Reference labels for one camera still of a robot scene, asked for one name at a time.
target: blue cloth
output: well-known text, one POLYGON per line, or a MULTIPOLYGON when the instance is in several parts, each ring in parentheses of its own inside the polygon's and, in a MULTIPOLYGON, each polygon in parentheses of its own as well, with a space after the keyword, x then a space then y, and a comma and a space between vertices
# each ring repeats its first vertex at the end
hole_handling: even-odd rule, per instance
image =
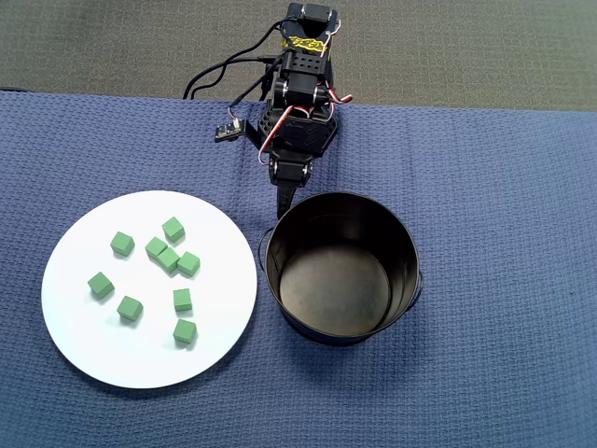
MULTIPOLYGON (((261 105, 240 117, 257 121, 261 105)), ((256 248, 275 189, 219 102, 0 94, 0 444, 594 447, 597 114, 348 105, 298 199, 349 190, 392 209, 425 290, 349 348, 256 309, 218 364, 126 390, 73 367, 46 330, 44 268, 119 195, 170 189, 227 213, 256 248)))

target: green cube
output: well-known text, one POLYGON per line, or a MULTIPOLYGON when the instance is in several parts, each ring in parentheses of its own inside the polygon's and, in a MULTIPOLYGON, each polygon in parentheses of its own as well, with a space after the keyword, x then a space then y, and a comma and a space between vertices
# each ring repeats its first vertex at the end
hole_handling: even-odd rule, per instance
POLYGON ((168 247, 158 255, 158 262, 167 273, 173 273, 176 270, 178 259, 180 259, 180 257, 178 257, 171 247, 168 247))
POLYGON ((125 235, 121 231, 116 232, 116 236, 112 239, 112 250, 117 254, 128 257, 134 247, 134 241, 129 235, 125 235))
POLYGON ((186 311, 193 308, 190 301, 190 291, 187 289, 178 289, 174 292, 174 309, 176 311, 186 311))
POLYGON ((112 285, 112 282, 103 273, 95 274, 87 284, 100 299, 103 299, 114 290, 114 285, 112 285))
POLYGON ((161 227, 164 229, 166 237, 173 243, 178 241, 185 234, 185 228, 175 217, 168 219, 161 227))
POLYGON ((133 322, 137 320, 137 317, 139 317, 139 314, 141 314, 142 310, 143 305, 141 304, 141 302, 136 301, 135 299, 129 296, 124 296, 124 299, 122 299, 122 302, 120 303, 117 309, 119 315, 133 322))
POLYGON ((146 252, 151 259, 158 259, 158 256, 166 250, 168 245, 164 243, 160 238, 153 238, 146 245, 146 252))
POLYGON ((185 273, 189 277, 195 275, 195 272, 200 266, 201 261, 199 260, 199 257, 195 257, 190 252, 185 252, 185 254, 178 261, 178 271, 185 273))
POLYGON ((188 322, 187 320, 178 319, 173 336, 181 343, 192 343, 196 332, 197 326, 194 323, 188 322))

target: black wire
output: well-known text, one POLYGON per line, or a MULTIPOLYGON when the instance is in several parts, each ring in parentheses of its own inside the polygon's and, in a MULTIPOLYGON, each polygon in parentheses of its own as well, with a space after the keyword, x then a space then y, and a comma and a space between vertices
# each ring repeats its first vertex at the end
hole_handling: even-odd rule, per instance
POLYGON ((0 91, 26 91, 26 92, 31 92, 31 91, 27 91, 26 89, 21 89, 20 87, 0 87, 0 91))
MULTIPOLYGON (((268 36, 271 34, 271 32, 275 29, 277 29, 276 27, 279 26, 280 24, 282 24, 286 19, 284 19, 283 21, 277 21, 276 23, 274 23, 270 29, 268 30, 268 32, 266 34, 263 35, 263 37, 261 37, 259 39, 259 41, 253 46, 250 47, 248 49, 244 49, 242 51, 239 51, 238 53, 233 54, 232 56, 230 56, 229 58, 227 58, 221 65, 222 67, 222 71, 220 72, 220 76, 217 77, 217 79, 212 82, 211 84, 209 84, 208 86, 205 86, 205 89, 208 89, 210 87, 213 87, 214 85, 216 85, 218 82, 220 82, 220 80, 222 79, 222 77, 224 76, 224 73, 226 73, 226 66, 230 63, 230 61, 232 61, 235 58, 238 58, 239 56, 248 53, 250 51, 253 51, 254 49, 256 49, 257 47, 259 47, 261 44, 263 44, 263 42, 265 42, 265 39, 268 38, 268 36)), ((194 78, 192 78, 190 80, 190 82, 187 85, 187 88, 185 89, 185 94, 183 95, 183 100, 186 100, 188 98, 188 94, 190 93, 191 88, 193 87, 193 84, 195 84, 202 76, 203 72, 199 73, 198 75, 196 75, 194 78)))
POLYGON ((248 95, 249 93, 251 93, 251 91, 253 91, 253 89, 255 87, 257 87, 261 82, 263 82, 263 79, 265 79, 266 77, 268 77, 271 73, 273 73, 273 71, 277 68, 278 64, 280 63, 280 61, 282 60, 282 58, 284 57, 284 55, 288 52, 288 51, 292 51, 292 49, 290 48, 286 48, 284 49, 284 51, 282 51, 282 53, 280 53, 278 55, 278 57, 275 59, 275 61, 271 64, 271 67, 268 69, 267 72, 265 72, 265 75, 263 75, 260 79, 258 79, 255 84, 253 84, 251 87, 249 87, 246 91, 244 91, 243 93, 241 93, 236 100, 234 100, 232 103, 230 103, 230 105, 228 106, 228 109, 231 113, 232 108, 234 106, 236 106, 240 101, 243 100, 243 98, 248 95))
POLYGON ((284 22, 285 21, 299 21, 299 19, 297 19, 296 17, 286 17, 285 19, 283 19, 280 22, 280 34, 282 35, 282 37, 285 39, 285 41, 288 43, 288 46, 291 49, 297 49, 297 47, 295 46, 294 42, 292 40, 290 40, 290 37, 288 37, 285 32, 284 32, 284 22))
MULTIPOLYGON (((233 59, 232 61, 228 62, 228 63, 217 63, 216 65, 212 65, 211 67, 203 70, 201 73, 198 74, 198 78, 197 80, 199 80, 200 78, 204 77, 205 75, 207 75, 208 73, 213 72, 214 70, 217 70, 218 68, 222 67, 222 66, 228 66, 232 63, 262 63, 263 61, 261 61, 261 58, 239 58, 239 59, 233 59)), ((193 91, 190 93, 190 99, 194 100, 195 99, 195 93, 197 93, 198 91, 202 91, 203 89, 208 89, 211 86, 210 84, 205 84, 203 86, 199 86, 196 87, 195 89, 193 89, 193 91)))
POLYGON ((259 96, 259 101, 263 101, 263 100, 265 100, 266 96, 268 96, 268 91, 266 91, 266 90, 263 90, 263 91, 261 92, 261 96, 259 96))

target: white plate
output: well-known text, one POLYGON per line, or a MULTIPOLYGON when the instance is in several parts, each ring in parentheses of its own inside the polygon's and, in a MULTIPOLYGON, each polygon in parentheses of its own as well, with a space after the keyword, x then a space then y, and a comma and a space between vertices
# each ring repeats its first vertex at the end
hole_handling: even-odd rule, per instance
POLYGON ((253 253, 236 225, 201 199, 172 191, 121 196, 91 210, 54 248, 41 303, 60 351, 88 375, 111 385, 150 388, 185 381, 222 358, 246 327, 257 295, 253 253), (176 244, 201 259, 193 278, 169 275, 145 251, 161 224, 177 217, 186 236, 176 244), (117 231, 135 243, 124 259, 110 242, 117 231), (99 271, 115 290, 98 300, 87 282, 99 271), (193 309, 174 310, 173 291, 190 288, 193 309), (124 296, 140 301, 135 323, 117 313, 124 296), (192 344, 173 338, 178 318, 197 324, 192 344))

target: gray carpet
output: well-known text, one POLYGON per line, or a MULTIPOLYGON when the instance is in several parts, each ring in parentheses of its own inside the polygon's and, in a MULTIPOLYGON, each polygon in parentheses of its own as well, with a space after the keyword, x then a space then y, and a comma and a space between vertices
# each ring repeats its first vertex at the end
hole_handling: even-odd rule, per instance
MULTIPOLYGON (((337 0, 340 94, 359 104, 597 110, 595 0, 337 0)), ((0 85, 180 97, 287 0, 0 0, 0 85)), ((258 54, 279 49, 274 36, 258 54)), ((262 73, 233 66, 201 98, 262 73)))

